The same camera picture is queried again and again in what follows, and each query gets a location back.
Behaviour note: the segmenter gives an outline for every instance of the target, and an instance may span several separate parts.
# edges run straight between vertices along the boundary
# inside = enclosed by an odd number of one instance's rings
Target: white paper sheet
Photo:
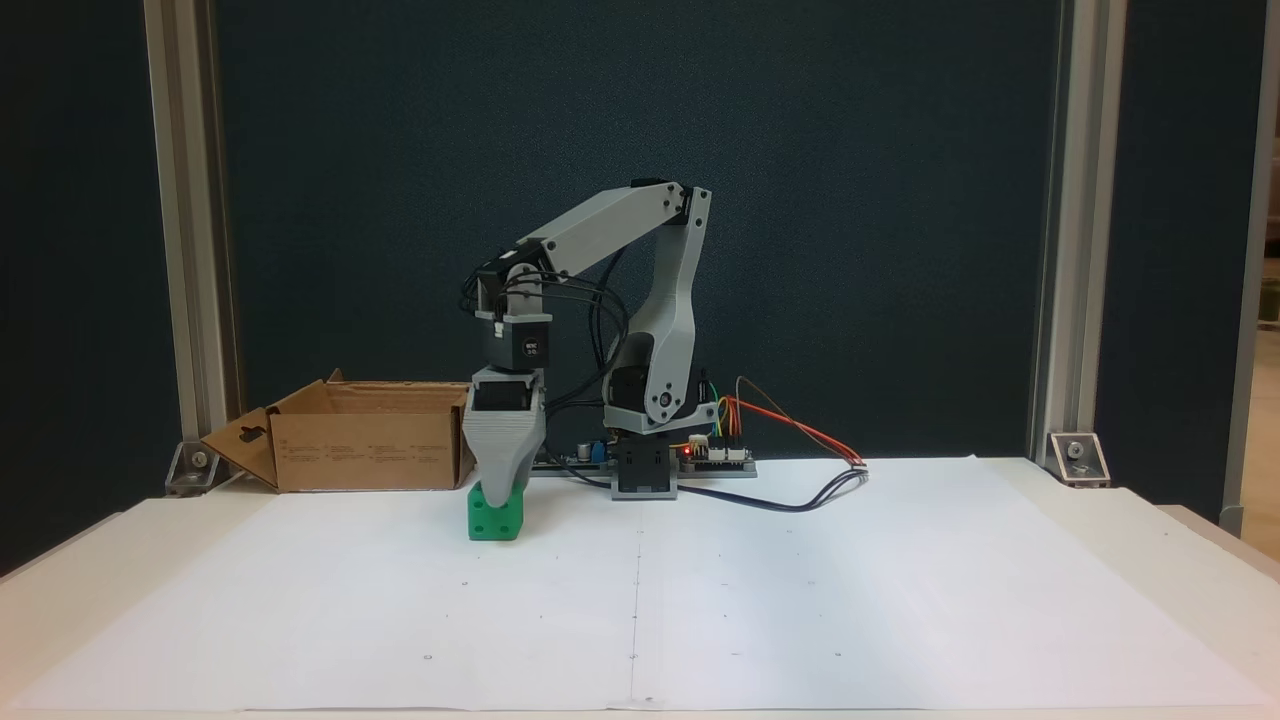
[[[730,489],[810,496],[838,462]],[[993,708],[1268,698],[975,460],[873,464],[810,514],[535,480],[289,495],[19,696],[31,708]]]
[[[791,468],[740,488],[800,501],[813,482]],[[803,515],[660,510],[645,507],[634,678],[659,707],[1267,702],[974,459],[874,464]]]

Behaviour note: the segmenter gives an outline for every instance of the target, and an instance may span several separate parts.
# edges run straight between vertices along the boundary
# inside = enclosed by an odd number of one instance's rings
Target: box flap
[[[333,413],[436,414],[466,405],[468,383],[339,382],[326,386]]]
[[[278,400],[275,405],[268,407],[268,414],[284,413],[288,415],[326,415],[333,413],[333,404],[329,402],[329,393],[325,391],[324,380],[316,380],[301,389],[293,391],[284,400]]]
[[[271,456],[271,436],[268,429],[268,413],[259,407],[209,433],[204,442],[218,455],[248,470],[264,483],[276,487],[275,460]]]

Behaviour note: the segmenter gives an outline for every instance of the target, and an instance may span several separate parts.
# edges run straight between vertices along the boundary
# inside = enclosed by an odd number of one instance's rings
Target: metal bracket
[[[1108,488],[1111,471],[1102,445],[1093,433],[1050,433],[1053,459],[1048,470],[1073,488]]]
[[[172,497],[204,495],[232,477],[232,465],[201,442],[179,442],[164,480],[164,493]]]

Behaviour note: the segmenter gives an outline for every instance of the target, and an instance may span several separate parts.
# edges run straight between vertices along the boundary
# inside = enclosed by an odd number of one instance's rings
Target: pencil line on paper
[[[627,689],[627,698],[636,694],[636,628],[640,624],[640,560],[644,555],[644,505],[640,506],[640,530],[636,533],[636,580],[635,598],[631,602],[631,684]]]

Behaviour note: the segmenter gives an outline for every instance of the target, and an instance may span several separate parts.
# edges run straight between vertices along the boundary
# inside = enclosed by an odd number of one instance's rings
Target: black cable
[[[605,314],[609,315],[609,319],[613,320],[614,327],[618,331],[618,337],[620,338],[626,337],[627,332],[630,329],[630,318],[626,314],[622,314],[620,316],[617,313],[614,313],[605,304],[600,302],[599,300],[594,300],[591,297],[582,297],[582,296],[576,296],[576,295],[548,293],[545,291],[541,291],[541,292],[524,291],[524,290],[506,290],[506,291],[503,291],[503,292],[500,292],[498,295],[499,296],[503,296],[503,295],[520,295],[520,296],[526,296],[526,297],[527,296],[534,296],[534,295],[540,295],[541,297],[552,297],[552,299],[558,299],[558,300],[572,300],[575,302],[585,302],[588,305],[593,305],[593,306],[603,310]],[[609,361],[608,361],[607,365],[604,365],[602,368],[598,368],[595,373],[593,373],[588,379],[585,379],[581,384],[579,384],[573,389],[571,389],[571,391],[568,391],[568,392],[566,392],[563,395],[559,395],[559,396],[549,400],[547,402],[548,410],[553,410],[558,405],[561,405],[563,402],[567,402],[567,401],[570,401],[570,400],[572,400],[572,398],[582,395],[584,392],[586,392],[588,389],[590,389],[590,387],[593,384],[603,380],[604,375],[608,374],[609,368],[612,368],[613,361],[617,360],[618,351],[621,351],[621,350],[622,350],[622,343],[618,342],[614,346],[613,355],[609,356]]]
[[[547,409],[547,419],[550,420],[561,410],[570,410],[572,407],[604,407],[603,400],[570,400],[567,402],[561,402],[554,407]]]
[[[543,438],[543,450],[547,451],[547,456],[552,459],[552,462],[559,465],[562,470],[564,470],[570,475],[573,475],[579,480],[582,480],[584,483],[586,483],[586,484],[589,484],[591,487],[598,487],[598,488],[608,488],[608,487],[611,487],[609,483],[605,483],[605,482],[602,482],[602,480],[593,480],[591,478],[588,478],[582,473],[579,473],[577,470],[575,470],[575,469],[570,468],[568,465],[566,465],[559,459],[558,455],[556,455],[554,452],[552,452],[550,447],[547,447],[547,438]]]
[[[716,500],[745,505],[748,507],[756,507],[759,510],[772,510],[774,512],[808,512],[831,502],[836,493],[840,492],[840,489],[850,480],[859,478],[858,486],[855,486],[856,489],[856,487],[861,487],[861,484],[867,482],[868,477],[870,477],[870,473],[868,473],[865,468],[850,468],[847,470],[842,470],[838,475],[823,486],[822,489],[818,491],[818,495],[813,496],[813,498],[808,502],[803,502],[800,505],[786,505],[772,500],[760,500],[758,497],[748,497],[745,495],[694,486],[680,486],[680,489],[694,495],[704,495],[707,497],[714,497]]]
[[[618,260],[622,260],[622,254],[626,251],[627,249],[622,247],[609,258],[609,264],[604,266],[599,282],[595,283],[596,291],[603,292],[608,290],[609,277],[613,274],[613,269],[618,266]],[[591,355],[595,357],[595,366],[602,368],[604,365],[604,332],[600,327],[600,315],[594,307],[586,311],[586,333],[591,338]]]

